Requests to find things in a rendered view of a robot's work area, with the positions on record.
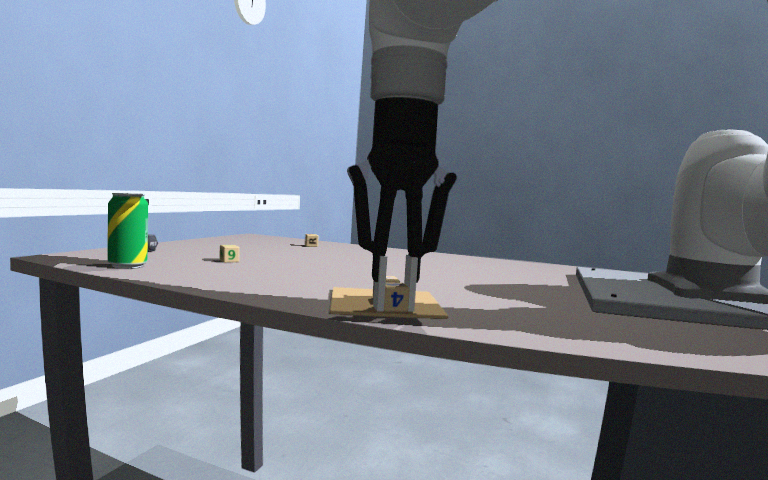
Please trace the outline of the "green and yellow drink can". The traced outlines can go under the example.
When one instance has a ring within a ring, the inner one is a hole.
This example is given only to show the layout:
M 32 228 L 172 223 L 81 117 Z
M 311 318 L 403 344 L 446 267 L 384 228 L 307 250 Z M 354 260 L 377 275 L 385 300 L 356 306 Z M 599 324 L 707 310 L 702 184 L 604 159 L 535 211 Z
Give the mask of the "green and yellow drink can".
M 113 193 L 108 202 L 108 263 L 140 268 L 147 262 L 148 202 L 145 194 Z

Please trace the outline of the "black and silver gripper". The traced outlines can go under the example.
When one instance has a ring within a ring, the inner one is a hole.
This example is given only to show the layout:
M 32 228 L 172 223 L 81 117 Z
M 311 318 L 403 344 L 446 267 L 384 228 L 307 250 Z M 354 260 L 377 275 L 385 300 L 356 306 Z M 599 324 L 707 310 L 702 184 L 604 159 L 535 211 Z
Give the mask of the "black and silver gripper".
M 421 257 L 437 249 L 449 191 L 457 176 L 439 166 L 436 157 L 438 104 L 390 97 L 375 101 L 373 144 L 367 160 L 348 167 L 354 187 L 359 245 L 373 254 L 373 306 L 384 311 L 387 245 L 397 190 L 407 201 L 407 244 L 404 284 L 410 288 L 408 312 L 414 312 Z M 374 241 L 371 240 L 366 181 L 369 169 L 381 184 Z M 434 173 L 429 214 L 422 242 L 422 187 Z

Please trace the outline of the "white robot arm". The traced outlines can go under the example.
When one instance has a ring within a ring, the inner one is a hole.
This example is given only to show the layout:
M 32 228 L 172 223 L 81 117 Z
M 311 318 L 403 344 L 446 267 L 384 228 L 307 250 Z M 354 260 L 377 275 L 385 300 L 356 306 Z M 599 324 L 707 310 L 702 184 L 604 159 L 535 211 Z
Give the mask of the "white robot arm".
M 450 42 L 463 21 L 496 1 L 370 0 L 371 99 L 442 104 Z M 768 145 L 743 130 L 702 134 L 678 171 L 667 270 L 647 280 L 680 297 L 768 304 L 764 256 Z

